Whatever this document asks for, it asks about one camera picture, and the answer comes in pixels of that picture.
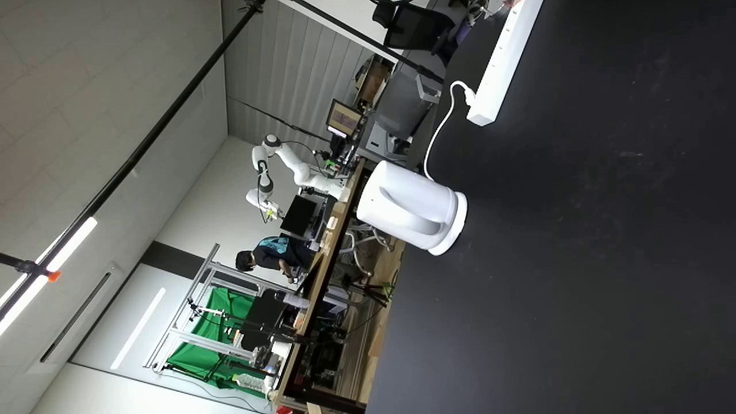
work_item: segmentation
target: white cable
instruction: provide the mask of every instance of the white cable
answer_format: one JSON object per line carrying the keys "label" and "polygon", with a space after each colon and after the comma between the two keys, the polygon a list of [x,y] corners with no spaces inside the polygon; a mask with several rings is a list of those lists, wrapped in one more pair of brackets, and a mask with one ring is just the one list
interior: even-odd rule
{"label": "white cable", "polygon": [[475,90],[469,88],[469,85],[466,85],[462,81],[454,81],[451,83],[451,88],[448,88],[448,91],[451,91],[451,108],[446,111],[446,116],[442,118],[442,121],[438,125],[438,129],[436,129],[436,133],[432,133],[432,139],[431,139],[431,145],[428,145],[428,152],[424,155],[424,177],[428,177],[431,182],[436,182],[436,177],[431,174],[431,152],[432,152],[432,145],[436,145],[436,141],[438,141],[438,135],[440,135],[440,131],[444,129],[444,125],[446,125],[446,119],[454,116],[454,111],[457,111],[457,85],[459,88],[462,88],[466,90],[466,102],[471,106],[471,102],[475,102]]}

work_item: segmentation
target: black table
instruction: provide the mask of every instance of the black table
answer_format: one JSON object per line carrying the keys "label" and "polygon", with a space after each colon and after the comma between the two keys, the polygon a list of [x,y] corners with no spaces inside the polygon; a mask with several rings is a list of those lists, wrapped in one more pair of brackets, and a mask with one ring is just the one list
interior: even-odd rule
{"label": "black table", "polygon": [[475,216],[406,260],[369,411],[736,411],[734,5],[547,7],[497,127],[440,139]]}

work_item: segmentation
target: black countertop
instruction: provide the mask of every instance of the black countertop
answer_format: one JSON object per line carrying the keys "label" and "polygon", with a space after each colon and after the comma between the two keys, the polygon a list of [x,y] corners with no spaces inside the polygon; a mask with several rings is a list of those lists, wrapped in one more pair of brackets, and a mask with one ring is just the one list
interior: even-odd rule
{"label": "black countertop", "polygon": [[736,411],[734,42],[726,0],[546,3],[497,127],[440,139],[475,214],[406,260],[369,411]]}

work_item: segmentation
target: machine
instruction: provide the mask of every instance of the machine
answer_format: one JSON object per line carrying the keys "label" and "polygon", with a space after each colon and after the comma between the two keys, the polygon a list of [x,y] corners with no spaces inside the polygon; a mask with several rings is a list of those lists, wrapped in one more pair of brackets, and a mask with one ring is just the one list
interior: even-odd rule
{"label": "machine", "polygon": [[251,188],[246,193],[246,200],[266,212],[268,218],[284,218],[284,210],[278,202],[271,202],[270,196],[274,193],[274,180],[270,174],[270,159],[278,156],[293,173],[294,183],[300,188],[313,188],[317,193],[331,196],[337,200],[346,193],[346,182],[340,177],[328,177],[317,170],[313,170],[308,164],[305,164],[294,150],[278,141],[277,135],[268,135],[262,145],[253,148],[253,170],[258,173],[258,188]]}

